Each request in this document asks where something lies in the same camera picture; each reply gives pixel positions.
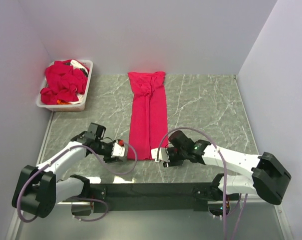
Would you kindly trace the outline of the red t shirt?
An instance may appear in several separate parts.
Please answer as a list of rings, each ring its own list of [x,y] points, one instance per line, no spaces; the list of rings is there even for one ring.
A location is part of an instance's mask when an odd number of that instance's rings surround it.
[[[133,93],[129,144],[139,161],[150,160],[151,150],[166,147],[168,138],[167,103],[164,87],[165,72],[129,72]]]

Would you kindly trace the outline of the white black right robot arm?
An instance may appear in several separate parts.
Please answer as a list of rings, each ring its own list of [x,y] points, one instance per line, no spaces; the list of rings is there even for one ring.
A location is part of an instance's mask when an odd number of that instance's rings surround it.
[[[211,140],[193,141],[182,131],[167,134],[172,147],[159,146],[152,156],[164,167],[181,165],[184,160],[192,163],[221,167],[211,183],[210,193],[217,201],[226,195],[250,194],[273,205],[280,205],[291,180],[290,173],[271,153],[245,154],[215,145]]]

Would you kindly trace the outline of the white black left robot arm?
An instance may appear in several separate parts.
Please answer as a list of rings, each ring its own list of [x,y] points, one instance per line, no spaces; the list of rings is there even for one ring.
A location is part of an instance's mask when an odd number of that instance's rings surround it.
[[[103,141],[105,131],[104,126],[91,123],[86,131],[71,138],[53,157],[36,166],[27,165],[21,170],[12,206],[17,209],[23,222],[28,222],[23,213],[30,213],[34,218],[45,218],[59,202],[70,198],[87,201],[91,197],[88,178],[71,175],[63,180],[62,177],[88,155],[94,155],[103,165],[118,162],[125,155],[122,140]]]

